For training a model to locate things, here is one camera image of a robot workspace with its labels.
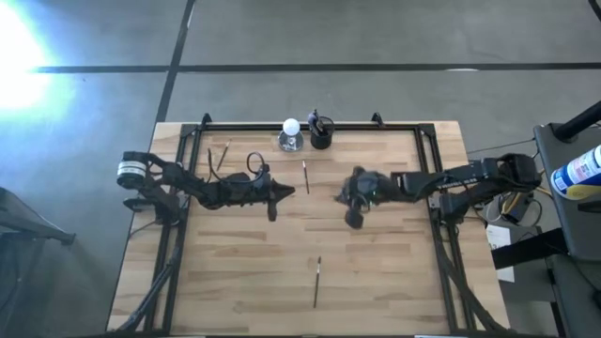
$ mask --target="spray can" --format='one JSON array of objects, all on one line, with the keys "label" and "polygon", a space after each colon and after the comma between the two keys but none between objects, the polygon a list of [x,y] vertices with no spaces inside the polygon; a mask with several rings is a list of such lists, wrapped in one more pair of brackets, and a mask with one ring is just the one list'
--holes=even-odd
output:
[{"label": "spray can", "polygon": [[579,200],[601,192],[601,145],[555,170],[549,184],[561,196]]}]

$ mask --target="wooden tabletop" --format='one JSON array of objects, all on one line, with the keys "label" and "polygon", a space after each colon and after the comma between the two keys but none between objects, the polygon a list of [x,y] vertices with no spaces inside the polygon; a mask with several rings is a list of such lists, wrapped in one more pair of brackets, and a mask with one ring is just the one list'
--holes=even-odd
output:
[{"label": "wooden tabletop", "polygon": [[[467,163],[457,122],[433,123],[444,167]],[[180,126],[158,124],[150,151],[173,161]],[[208,177],[207,149],[211,148],[216,165],[231,139],[220,174],[248,172],[247,155],[259,151],[272,177],[294,186],[296,192],[278,204],[274,223],[268,221],[265,205],[210,211],[193,201],[172,333],[448,333],[425,202],[375,207],[365,215],[363,229],[352,230],[344,222],[346,207],[332,200],[355,165],[385,175],[419,171],[412,132],[337,131],[326,150],[313,149],[305,134],[305,147],[296,153],[280,150],[276,136],[277,132],[270,131],[203,132],[198,176]],[[302,160],[307,165],[310,194],[305,189]],[[132,229],[153,218],[152,211],[136,214]],[[131,238],[109,329],[122,324],[147,292],[160,233],[160,227],[153,225]],[[482,224],[466,220],[460,225],[459,242],[471,289],[507,327]],[[314,309],[319,256],[321,276]],[[456,291],[454,298],[461,317]]]}]

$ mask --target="gray floor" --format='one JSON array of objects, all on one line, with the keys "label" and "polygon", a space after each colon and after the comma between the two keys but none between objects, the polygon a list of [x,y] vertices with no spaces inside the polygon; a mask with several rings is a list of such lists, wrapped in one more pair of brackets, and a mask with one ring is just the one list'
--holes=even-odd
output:
[{"label": "gray floor", "polygon": [[[0,186],[77,233],[70,248],[45,245],[8,336],[104,330],[131,221],[116,165],[122,151],[148,149],[166,78],[10,71],[168,65],[185,5],[0,2],[0,18],[27,41],[0,55],[10,74],[0,78]],[[600,32],[586,0],[202,0],[181,64],[597,62]],[[531,138],[534,125],[570,118],[600,89],[601,70],[190,73],[178,75],[166,120],[284,120],[313,108],[365,120],[378,111],[388,120],[459,120],[473,150]],[[539,199],[542,225],[558,226]],[[505,296],[512,327],[553,331],[545,304]]]}]

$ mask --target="black pen holder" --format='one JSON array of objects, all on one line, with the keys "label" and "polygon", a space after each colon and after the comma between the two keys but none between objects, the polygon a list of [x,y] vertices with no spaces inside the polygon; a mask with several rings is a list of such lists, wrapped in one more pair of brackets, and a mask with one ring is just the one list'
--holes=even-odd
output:
[{"label": "black pen holder", "polygon": [[329,117],[322,116],[323,135],[311,128],[311,146],[315,149],[327,149],[331,145],[331,137],[334,135],[334,122]]}]

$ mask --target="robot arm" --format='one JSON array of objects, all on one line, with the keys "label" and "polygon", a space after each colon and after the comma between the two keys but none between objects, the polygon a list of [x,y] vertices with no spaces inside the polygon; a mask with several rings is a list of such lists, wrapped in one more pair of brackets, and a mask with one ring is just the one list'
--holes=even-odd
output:
[{"label": "robot arm", "polygon": [[[468,184],[478,183],[468,189]],[[443,222],[461,223],[470,206],[491,201],[503,192],[530,192],[541,183],[534,160],[522,154],[507,154],[500,158],[486,158],[470,164],[445,170],[442,173],[391,173],[391,178],[377,172],[367,172],[361,167],[345,181],[337,202],[348,206],[345,221],[352,228],[362,227],[362,213],[371,206],[388,202],[415,203],[440,194],[439,205]],[[464,186],[460,193],[446,189]]]},{"label": "robot arm", "polygon": [[[256,172],[251,170],[255,174],[254,179],[250,179],[245,173],[218,177],[209,160],[211,176],[216,176],[217,181],[210,182],[209,178],[206,182],[185,170],[180,163],[164,161],[151,153],[126,151],[119,164],[116,182],[125,189],[137,190],[142,194],[148,204],[154,205],[157,219],[164,223],[176,223],[180,217],[180,207],[179,198],[165,192],[162,185],[184,191],[195,197],[201,206],[210,210],[223,206],[242,207],[246,204],[267,203],[268,217],[273,222],[277,217],[277,203],[292,194],[295,189],[271,179],[270,167],[265,164],[260,154],[251,153],[246,160],[247,165],[254,154],[261,159],[259,169]],[[162,171],[151,172],[150,168],[153,166],[161,168]]]}]

